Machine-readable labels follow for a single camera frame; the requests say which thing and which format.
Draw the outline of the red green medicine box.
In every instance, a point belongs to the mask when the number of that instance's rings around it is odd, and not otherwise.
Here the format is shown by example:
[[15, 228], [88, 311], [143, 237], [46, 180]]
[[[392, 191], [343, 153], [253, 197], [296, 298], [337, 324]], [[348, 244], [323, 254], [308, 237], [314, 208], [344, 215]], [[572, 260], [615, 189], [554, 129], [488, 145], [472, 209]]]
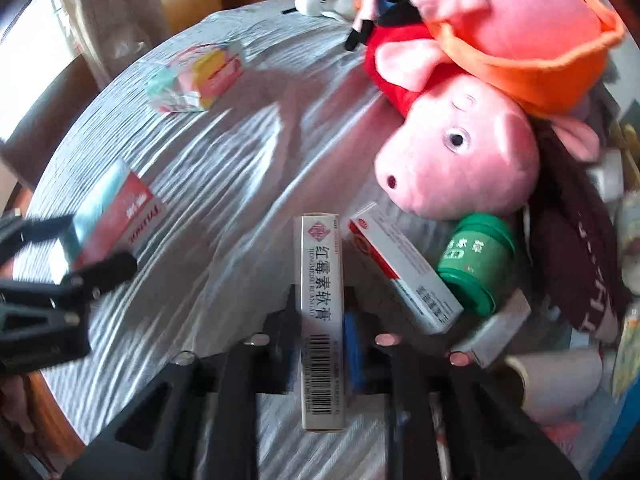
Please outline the red green medicine box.
[[67, 267], [76, 270], [118, 250], [137, 255], [166, 216], [166, 207], [121, 160], [107, 169], [60, 236]]

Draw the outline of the white ointment box barcode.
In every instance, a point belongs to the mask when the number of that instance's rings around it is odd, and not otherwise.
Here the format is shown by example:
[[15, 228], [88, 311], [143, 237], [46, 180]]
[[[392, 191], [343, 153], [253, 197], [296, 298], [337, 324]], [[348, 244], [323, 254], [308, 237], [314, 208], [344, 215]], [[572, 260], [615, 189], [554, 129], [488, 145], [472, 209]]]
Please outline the white ointment box barcode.
[[302, 426], [345, 428], [344, 288], [340, 217], [314, 212], [297, 229]]

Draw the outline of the pig plush red dress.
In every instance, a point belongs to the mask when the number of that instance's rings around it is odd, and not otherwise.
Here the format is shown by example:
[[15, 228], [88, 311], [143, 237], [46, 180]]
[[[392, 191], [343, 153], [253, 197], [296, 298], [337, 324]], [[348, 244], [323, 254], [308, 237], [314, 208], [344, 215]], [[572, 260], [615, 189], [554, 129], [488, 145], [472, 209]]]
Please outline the pig plush red dress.
[[433, 220], [523, 207], [539, 174], [533, 125], [517, 102], [457, 66], [423, 24], [364, 23], [364, 67], [404, 118], [374, 161], [402, 210]]

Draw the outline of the pig plush orange dress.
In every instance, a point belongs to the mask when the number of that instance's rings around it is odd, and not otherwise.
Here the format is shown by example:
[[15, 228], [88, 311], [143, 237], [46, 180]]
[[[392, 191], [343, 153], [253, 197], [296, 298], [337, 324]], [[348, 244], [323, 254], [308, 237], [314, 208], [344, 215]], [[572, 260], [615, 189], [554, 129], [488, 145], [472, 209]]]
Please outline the pig plush orange dress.
[[409, 0], [444, 53], [541, 117], [572, 110], [626, 34], [601, 0]]

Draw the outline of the wooden chair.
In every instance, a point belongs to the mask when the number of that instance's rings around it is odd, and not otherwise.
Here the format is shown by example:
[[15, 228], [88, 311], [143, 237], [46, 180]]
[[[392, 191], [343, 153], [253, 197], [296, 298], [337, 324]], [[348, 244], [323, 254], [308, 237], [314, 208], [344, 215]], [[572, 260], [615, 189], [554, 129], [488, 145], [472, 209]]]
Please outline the wooden chair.
[[52, 81], [1, 142], [1, 159], [25, 188], [33, 190], [70, 127], [100, 93], [86, 59], [79, 55]]

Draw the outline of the white red small medicine box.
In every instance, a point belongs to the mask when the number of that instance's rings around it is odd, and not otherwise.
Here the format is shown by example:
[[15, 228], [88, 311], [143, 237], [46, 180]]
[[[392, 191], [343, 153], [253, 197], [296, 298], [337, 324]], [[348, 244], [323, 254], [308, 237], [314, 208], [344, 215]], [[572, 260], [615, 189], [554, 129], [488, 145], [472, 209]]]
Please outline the white red small medicine box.
[[353, 214], [348, 229], [360, 255], [375, 265], [404, 302], [411, 322], [427, 335], [448, 332], [463, 312], [462, 305], [378, 204]]

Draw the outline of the green medicine bottle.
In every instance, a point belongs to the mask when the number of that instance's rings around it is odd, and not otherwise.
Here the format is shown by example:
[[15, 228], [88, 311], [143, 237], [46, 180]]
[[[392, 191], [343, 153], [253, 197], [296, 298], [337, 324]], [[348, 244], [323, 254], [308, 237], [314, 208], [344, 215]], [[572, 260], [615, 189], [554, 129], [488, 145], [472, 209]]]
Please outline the green medicine bottle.
[[489, 318], [515, 257], [515, 238], [506, 222], [491, 214], [470, 214], [456, 225], [437, 273], [465, 310]]

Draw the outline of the dark maroon cloth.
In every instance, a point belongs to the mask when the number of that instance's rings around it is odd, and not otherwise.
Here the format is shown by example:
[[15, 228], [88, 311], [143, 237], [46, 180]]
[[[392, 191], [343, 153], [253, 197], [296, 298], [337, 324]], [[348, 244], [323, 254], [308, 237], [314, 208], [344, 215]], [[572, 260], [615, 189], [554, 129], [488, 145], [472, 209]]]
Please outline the dark maroon cloth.
[[534, 275], [570, 326], [612, 344], [631, 303], [613, 223], [582, 163], [550, 122], [536, 120], [534, 133], [540, 158], [528, 200]]

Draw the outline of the pastel tissue pack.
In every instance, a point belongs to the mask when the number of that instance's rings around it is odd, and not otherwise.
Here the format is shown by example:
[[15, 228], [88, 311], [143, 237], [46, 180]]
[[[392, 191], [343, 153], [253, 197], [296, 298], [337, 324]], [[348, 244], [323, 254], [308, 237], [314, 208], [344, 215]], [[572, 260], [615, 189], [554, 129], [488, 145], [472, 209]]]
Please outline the pastel tissue pack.
[[197, 44], [165, 63], [146, 85], [149, 104], [161, 113], [208, 110], [245, 72], [239, 41]]

